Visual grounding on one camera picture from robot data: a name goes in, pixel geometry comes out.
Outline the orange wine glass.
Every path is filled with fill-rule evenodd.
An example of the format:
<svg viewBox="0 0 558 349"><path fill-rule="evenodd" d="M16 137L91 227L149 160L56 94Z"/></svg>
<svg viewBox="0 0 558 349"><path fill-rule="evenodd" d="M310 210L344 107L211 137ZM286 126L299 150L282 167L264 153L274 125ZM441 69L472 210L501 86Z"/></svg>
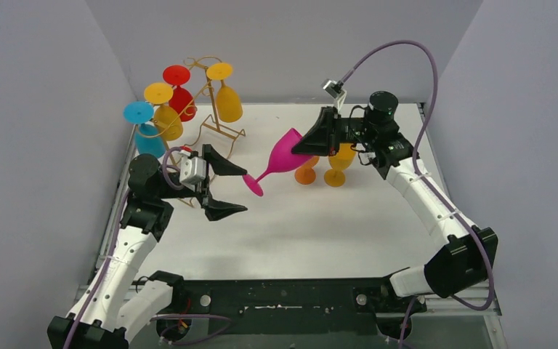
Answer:
<svg viewBox="0 0 558 349"><path fill-rule="evenodd" d="M318 156L311 157L307 162L302 164L295 172L294 179L302 185L310 185L316 179L316 173L313 167L319 162Z"/></svg>

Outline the pink wine glass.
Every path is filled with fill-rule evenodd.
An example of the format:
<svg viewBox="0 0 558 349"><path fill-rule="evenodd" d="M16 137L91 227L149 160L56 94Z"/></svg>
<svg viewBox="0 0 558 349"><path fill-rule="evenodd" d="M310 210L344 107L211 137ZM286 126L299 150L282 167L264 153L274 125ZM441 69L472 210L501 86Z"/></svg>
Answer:
<svg viewBox="0 0 558 349"><path fill-rule="evenodd" d="M266 169L260 176L254 178L250 174L243 176L243 181L250 191L263 196L264 191L259 184L267 175L291 172L305 164L312 155L293 154L292 148L302 139L302 135L294 128L290 128L274 145L267 160Z"/></svg>

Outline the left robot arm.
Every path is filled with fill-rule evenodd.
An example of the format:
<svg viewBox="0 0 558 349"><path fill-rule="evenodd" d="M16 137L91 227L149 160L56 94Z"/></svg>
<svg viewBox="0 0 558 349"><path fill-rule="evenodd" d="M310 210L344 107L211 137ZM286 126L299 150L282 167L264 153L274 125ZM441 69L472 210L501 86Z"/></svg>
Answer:
<svg viewBox="0 0 558 349"><path fill-rule="evenodd" d="M195 198L210 221L244 212L246 207L219 201L210 192L209 175L244 176L246 169L232 163L211 145L201 152L176 147L185 157L172 169L143 153L129 164L128 188L118 206L120 222L98 273L65 317L55 316L47 329L52 348L128 348L140 330L160 311L178 313L187 304L179 275L156 271L140 293L125 297L140 266L167 229L171 198Z"/></svg>

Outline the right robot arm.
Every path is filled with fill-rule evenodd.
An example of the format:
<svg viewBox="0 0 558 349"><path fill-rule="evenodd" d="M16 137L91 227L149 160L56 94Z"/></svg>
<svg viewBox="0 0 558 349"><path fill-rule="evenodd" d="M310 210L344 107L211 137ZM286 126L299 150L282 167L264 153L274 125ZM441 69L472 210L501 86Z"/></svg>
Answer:
<svg viewBox="0 0 558 349"><path fill-rule="evenodd" d="M380 300L392 312L413 295L446 298L489 280L498 246L493 230L465 218L425 173L424 162L394 120L397 107L398 99L385 91L369 97L359 118L343 118L337 108L323 107L314 126L292 148L299 155L335 156L341 144L363 146L374 155L369 164L410 204L438 246L424 265L389 277Z"/></svg>

